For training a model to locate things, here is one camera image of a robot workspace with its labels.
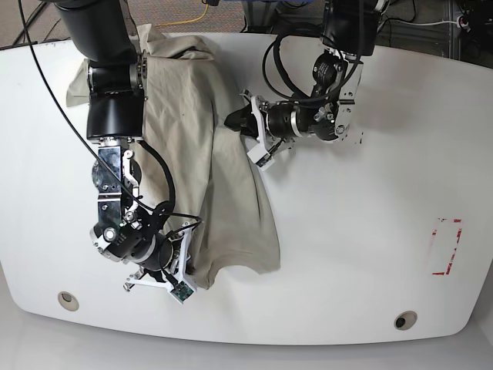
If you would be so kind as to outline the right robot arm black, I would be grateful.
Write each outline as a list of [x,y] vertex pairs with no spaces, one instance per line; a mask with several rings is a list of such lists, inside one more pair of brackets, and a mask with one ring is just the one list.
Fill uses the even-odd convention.
[[140,198],[141,169],[131,145],[153,153],[143,139],[146,111],[146,55],[125,1],[57,1],[55,7],[76,48],[87,59],[89,115],[86,138],[98,147],[92,182],[98,190],[93,245],[105,258],[134,263],[124,284],[163,288],[185,301],[196,286],[187,274],[189,244],[198,217],[165,232],[173,216],[176,189],[162,157],[169,196],[154,207]]

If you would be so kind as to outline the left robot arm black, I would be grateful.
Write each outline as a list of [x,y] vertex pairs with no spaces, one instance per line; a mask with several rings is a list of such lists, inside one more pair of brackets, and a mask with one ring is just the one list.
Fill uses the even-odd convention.
[[[297,22],[280,31],[265,51],[290,95],[270,90],[280,101],[270,103],[244,90],[247,105],[230,115],[225,125],[256,140],[248,150],[250,161],[266,167],[282,145],[315,136],[327,143],[346,137],[354,112],[355,96],[363,69],[362,57],[374,52],[377,30],[387,1],[327,1],[320,26]],[[285,69],[280,47],[292,35],[318,38],[325,50],[311,69],[314,86],[309,94],[296,86]]]

